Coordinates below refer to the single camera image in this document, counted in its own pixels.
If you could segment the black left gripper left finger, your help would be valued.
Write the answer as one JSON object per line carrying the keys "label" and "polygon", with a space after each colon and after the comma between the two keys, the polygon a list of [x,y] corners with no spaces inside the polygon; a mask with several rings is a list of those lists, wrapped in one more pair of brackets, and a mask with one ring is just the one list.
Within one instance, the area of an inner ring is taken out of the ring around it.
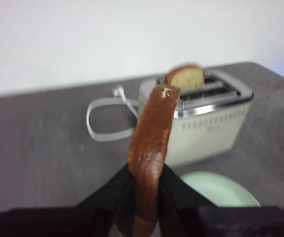
{"label": "black left gripper left finger", "polygon": [[75,206],[0,212],[0,237],[130,237],[134,219],[132,184],[125,165]]}

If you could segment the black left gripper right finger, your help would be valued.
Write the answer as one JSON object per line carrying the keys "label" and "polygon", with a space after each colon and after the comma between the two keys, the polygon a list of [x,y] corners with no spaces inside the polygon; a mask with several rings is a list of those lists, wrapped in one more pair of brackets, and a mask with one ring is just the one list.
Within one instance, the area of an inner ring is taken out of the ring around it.
{"label": "black left gripper right finger", "polygon": [[284,237],[284,208],[217,207],[164,165],[159,226],[163,237]]}

